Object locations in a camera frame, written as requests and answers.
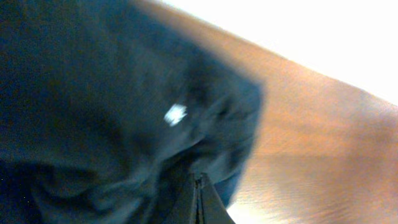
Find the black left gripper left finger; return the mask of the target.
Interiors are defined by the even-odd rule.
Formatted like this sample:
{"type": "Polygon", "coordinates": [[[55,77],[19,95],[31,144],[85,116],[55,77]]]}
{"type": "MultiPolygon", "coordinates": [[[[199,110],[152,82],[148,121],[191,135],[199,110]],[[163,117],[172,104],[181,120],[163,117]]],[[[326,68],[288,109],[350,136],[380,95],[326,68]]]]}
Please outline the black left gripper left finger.
{"type": "Polygon", "coordinates": [[[195,176],[190,174],[162,224],[196,224],[197,219],[197,184],[195,176]]]}

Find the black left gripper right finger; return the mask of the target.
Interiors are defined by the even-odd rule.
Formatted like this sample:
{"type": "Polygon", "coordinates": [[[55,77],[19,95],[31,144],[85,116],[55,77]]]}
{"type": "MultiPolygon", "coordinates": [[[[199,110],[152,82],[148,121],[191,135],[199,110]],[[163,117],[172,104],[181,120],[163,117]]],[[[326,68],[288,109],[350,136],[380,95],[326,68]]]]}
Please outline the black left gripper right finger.
{"type": "Polygon", "coordinates": [[[197,223],[235,224],[209,177],[202,173],[197,181],[197,223]]]}

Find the dark green t-shirt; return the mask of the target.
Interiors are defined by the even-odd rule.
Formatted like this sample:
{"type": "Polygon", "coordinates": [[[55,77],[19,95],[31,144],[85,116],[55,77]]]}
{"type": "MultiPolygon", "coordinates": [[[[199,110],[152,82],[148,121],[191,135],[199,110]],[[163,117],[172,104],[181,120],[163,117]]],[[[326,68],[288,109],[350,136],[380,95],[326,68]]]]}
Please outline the dark green t-shirt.
{"type": "Polygon", "coordinates": [[[262,100],[132,1],[2,1],[1,222],[162,223],[202,173],[226,208],[262,100]]]}

